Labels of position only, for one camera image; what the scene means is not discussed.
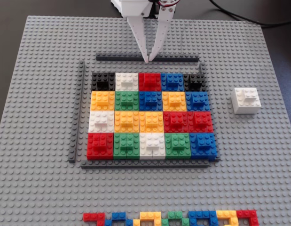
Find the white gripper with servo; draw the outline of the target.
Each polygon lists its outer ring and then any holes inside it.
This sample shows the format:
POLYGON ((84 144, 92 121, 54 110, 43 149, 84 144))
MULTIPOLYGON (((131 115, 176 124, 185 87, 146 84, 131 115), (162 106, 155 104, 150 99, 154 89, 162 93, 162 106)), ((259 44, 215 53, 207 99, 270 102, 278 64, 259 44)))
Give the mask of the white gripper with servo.
POLYGON ((119 12, 127 17, 133 35, 139 46, 145 63, 153 61, 163 47, 167 31, 175 12, 175 5, 179 0, 120 0, 119 12), (154 18, 158 15, 155 43, 148 56, 144 20, 142 17, 154 18))

